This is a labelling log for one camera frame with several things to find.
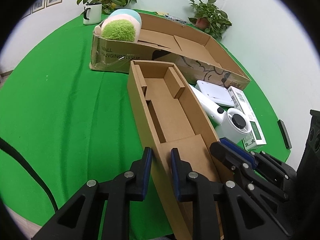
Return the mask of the colourful packets behind box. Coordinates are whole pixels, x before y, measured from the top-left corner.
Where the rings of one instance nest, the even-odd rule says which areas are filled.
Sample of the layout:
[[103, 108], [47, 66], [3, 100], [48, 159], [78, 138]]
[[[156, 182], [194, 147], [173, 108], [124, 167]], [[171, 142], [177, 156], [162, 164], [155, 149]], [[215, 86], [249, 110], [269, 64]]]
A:
[[177, 22], [177, 23], [180, 23], [180, 24], [187, 24], [187, 22], [185, 20], [182, 20], [178, 17], [175, 17], [175, 16], [171, 16], [169, 15], [168, 13], [164, 13], [164, 12], [155, 12], [155, 14], [157, 16], [160, 16], [160, 17], [163, 17], [167, 20], [170, 20], [172, 22]]

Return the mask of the small black flat device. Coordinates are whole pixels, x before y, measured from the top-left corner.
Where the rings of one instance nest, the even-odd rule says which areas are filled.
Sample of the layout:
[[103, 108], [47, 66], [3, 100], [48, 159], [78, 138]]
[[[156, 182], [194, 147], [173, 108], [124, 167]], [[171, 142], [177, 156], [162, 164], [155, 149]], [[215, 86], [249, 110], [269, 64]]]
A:
[[282, 135], [282, 137], [283, 137], [283, 141], [284, 141], [285, 147], [286, 147], [287, 149], [291, 149], [291, 148], [292, 148], [292, 144], [291, 144], [291, 140], [290, 140], [289, 134], [288, 134], [288, 132], [287, 132], [285, 123], [283, 122], [283, 120], [279, 119], [279, 120], [277, 121], [277, 124], [278, 124], [278, 126], [279, 126], [281, 135]]

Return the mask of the white handheld fan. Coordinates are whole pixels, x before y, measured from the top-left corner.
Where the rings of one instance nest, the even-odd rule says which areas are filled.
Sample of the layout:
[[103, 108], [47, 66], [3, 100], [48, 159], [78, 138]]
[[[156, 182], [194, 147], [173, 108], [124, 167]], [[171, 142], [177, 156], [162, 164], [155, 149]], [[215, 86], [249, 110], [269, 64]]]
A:
[[189, 86], [208, 117], [216, 124], [215, 131], [219, 139], [227, 138], [237, 144], [251, 133], [252, 126], [242, 111], [236, 108], [229, 108], [225, 111], [217, 103], [210, 100], [207, 95], [192, 85]]

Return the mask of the small brown cardboard tray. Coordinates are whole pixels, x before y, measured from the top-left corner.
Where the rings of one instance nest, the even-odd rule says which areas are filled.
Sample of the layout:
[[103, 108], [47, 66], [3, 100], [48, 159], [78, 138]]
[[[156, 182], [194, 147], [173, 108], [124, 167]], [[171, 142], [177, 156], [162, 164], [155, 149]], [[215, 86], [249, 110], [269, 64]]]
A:
[[177, 239], [191, 239], [192, 205], [174, 196], [170, 152], [177, 148], [194, 171], [225, 182], [231, 172], [209, 152], [217, 133], [174, 63], [131, 61], [127, 90], [142, 146], [153, 150], [151, 175], [169, 224]]

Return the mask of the flat white plastic case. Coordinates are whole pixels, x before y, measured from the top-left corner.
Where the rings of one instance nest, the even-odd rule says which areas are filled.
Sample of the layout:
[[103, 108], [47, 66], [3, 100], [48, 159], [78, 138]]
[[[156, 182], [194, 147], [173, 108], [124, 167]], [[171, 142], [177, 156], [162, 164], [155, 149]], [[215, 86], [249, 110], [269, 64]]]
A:
[[229, 92], [222, 86], [218, 86], [202, 80], [197, 80], [195, 88], [210, 97], [213, 102], [217, 103], [220, 106], [234, 107], [234, 102]]

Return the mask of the white green medicine box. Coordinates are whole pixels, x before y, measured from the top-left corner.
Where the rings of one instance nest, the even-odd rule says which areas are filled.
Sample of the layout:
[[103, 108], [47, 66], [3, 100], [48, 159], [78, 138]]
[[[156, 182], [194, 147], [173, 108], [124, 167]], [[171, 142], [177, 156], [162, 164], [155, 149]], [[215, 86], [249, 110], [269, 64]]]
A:
[[234, 102], [234, 107], [244, 113], [244, 115], [248, 118], [249, 124], [252, 128], [251, 132], [242, 140], [245, 149], [247, 151], [257, 150], [261, 146], [266, 145], [266, 139], [259, 121], [255, 116], [253, 108], [251, 107], [244, 92], [233, 86], [230, 86], [227, 90]]

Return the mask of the colourful plush toy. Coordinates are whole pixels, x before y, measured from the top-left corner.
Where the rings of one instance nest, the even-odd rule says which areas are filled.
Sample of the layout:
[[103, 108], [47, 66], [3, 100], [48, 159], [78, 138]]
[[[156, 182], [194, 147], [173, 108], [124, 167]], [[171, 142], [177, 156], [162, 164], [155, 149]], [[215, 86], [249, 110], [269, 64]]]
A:
[[137, 42], [141, 27], [142, 19], [138, 12], [118, 9], [95, 26], [94, 34], [107, 40]]

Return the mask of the right potted green plant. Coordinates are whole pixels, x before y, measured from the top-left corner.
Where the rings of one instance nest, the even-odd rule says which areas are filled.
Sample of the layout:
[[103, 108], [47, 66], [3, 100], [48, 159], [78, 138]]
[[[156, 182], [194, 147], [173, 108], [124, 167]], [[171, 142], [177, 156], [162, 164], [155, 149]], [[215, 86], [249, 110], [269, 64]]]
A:
[[216, 0], [188, 0], [194, 16], [188, 20], [195, 27], [210, 35], [217, 41], [222, 40], [222, 35], [232, 26], [226, 12], [215, 5]]

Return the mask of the large brown cardboard box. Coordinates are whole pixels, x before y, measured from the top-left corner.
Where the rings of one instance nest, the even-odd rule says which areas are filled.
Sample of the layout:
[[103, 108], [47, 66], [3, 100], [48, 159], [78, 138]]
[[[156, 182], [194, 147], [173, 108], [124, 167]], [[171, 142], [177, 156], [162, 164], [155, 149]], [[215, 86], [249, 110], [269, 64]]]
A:
[[112, 41], [93, 34], [89, 67], [128, 73], [132, 60], [176, 64], [185, 79], [203, 80], [243, 90], [250, 78], [228, 51], [210, 35], [166, 18], [140, 12], [142, 28], [137, 42]]

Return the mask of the white enamel mug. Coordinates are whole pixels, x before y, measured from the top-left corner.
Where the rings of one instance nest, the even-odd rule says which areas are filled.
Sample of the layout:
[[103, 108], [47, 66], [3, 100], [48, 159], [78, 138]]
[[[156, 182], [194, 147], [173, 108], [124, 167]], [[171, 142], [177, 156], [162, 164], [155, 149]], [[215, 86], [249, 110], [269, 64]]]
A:
[[102, 4], [100, 2], [86, 3], [83, 12], [83, 24], [93, 25], [101, 21]]

